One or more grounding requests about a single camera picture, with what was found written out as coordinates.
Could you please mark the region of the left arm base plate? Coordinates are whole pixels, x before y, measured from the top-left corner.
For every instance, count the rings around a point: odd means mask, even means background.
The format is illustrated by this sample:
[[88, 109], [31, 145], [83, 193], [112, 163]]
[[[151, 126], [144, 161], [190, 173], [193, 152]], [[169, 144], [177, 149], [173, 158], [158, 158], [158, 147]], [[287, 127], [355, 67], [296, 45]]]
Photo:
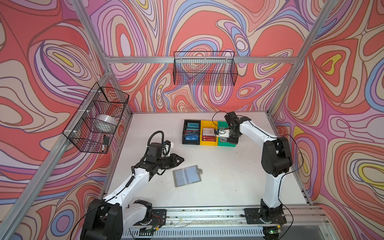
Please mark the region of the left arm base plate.
[[166, 217], [166, 209], [154, 209], [149, 216], [146, 216], [141, 222], [134, 224], [134, 226], [161, 227], [166, 224]]

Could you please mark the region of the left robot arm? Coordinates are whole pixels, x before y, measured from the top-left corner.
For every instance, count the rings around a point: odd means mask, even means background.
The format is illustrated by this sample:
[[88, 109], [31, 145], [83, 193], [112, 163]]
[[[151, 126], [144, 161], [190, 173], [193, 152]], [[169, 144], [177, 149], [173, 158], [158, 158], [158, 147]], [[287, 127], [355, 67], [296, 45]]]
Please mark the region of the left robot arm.
[[171, 153], [173, 145], [170, 141], [148, 144], [142, 159], [131, 168], [131, 175], [104, 199], [90, 203], [84, 215], [81, 240], [119, 240], [134, 224], [152, 221], [151, 203], [137, 200], [131, 205], [130, 202], [158, 171], [173, 169], [184, 161]]

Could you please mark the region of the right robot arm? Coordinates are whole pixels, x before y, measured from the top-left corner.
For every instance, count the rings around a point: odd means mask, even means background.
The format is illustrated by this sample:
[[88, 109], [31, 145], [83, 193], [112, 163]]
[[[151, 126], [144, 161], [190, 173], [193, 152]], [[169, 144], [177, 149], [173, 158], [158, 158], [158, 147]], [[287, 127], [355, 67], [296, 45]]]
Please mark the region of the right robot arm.
[[226, 129], [219, 129], [216, 134], [226, 142], [238, 144], [242, 135], [249, 137], [262, 147], [261, 164], [266, 172], [266, 186], [259, 209], [246, 210], [248, 223], [285, 224], [281, 186], [293, 165], [290, 143], [285, 137], [277, 137], [258, 127], [250, 118], [238, 116], [235, 112], [225, 115]]

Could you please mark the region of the red VIP card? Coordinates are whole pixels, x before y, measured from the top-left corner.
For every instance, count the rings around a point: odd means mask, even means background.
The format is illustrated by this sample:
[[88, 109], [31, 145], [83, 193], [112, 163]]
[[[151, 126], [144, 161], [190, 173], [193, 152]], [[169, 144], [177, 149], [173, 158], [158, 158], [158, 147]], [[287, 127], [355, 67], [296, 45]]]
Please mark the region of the red VIP card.
[[202, 136], [203, 142], [216, 142], [216, 136]]

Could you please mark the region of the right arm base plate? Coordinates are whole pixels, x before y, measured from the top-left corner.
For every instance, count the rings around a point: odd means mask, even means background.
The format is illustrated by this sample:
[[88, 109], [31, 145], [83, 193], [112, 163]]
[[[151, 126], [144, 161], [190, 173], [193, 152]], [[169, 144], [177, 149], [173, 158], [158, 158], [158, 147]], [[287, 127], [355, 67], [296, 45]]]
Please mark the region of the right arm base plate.
[[267, 224], [267, 225], [284, 225], [287, 223], [283, 207], [276, 208], [246, 208], [242, 217], [246, 218], [247, 224]]

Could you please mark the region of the grey leather card holder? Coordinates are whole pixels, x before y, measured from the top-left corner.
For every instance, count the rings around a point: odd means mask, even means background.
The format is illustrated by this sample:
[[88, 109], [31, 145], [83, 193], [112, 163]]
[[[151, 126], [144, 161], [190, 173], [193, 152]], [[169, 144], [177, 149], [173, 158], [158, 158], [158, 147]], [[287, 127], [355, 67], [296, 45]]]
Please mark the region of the grey leather card holder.
[[201, 175], [203, 170], [197, 165], [190, 166], [173, 171], [175, 187], [182, 187], [186, 185], [195, 184], [202, 181]]

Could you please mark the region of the blue VIP card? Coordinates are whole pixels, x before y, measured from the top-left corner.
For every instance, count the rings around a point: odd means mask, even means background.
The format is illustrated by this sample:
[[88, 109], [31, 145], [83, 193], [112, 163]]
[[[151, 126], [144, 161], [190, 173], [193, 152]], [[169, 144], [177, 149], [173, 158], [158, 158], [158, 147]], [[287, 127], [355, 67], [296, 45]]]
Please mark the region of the blue VIP card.
[[197, 134], [185, 135], [185, 141], [199, 141], [199, 135]]

